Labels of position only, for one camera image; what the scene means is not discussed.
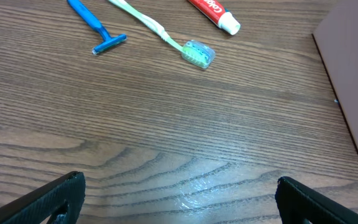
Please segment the red green toothpaste tube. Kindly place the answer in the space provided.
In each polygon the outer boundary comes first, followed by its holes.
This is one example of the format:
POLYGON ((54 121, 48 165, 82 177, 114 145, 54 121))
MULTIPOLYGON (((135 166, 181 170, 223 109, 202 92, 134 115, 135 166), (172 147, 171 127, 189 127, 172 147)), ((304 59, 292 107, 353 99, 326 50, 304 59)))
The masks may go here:
POLYGON ((239 32, 241 28, 240 23, 217 0, 188 1, 220 29, 225 30, 230 35, 235 35, 239 32))

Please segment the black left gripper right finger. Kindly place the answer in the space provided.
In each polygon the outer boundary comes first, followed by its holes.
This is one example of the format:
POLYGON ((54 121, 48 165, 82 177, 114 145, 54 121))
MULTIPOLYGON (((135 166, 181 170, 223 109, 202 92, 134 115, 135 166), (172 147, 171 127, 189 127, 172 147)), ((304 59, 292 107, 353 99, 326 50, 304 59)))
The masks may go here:
POLYGON ((291 177, 278 179, 275 201, 283 224, 358 224, 358 214, 291 177))

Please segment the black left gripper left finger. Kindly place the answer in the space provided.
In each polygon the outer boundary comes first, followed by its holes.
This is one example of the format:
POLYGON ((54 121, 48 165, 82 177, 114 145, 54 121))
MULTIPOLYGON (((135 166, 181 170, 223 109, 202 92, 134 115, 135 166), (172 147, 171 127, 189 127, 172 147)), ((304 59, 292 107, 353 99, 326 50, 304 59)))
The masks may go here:
POLYGON ((85 201, 85 176, 72 171, 0 207, 0 223, 74 224, 85 201))

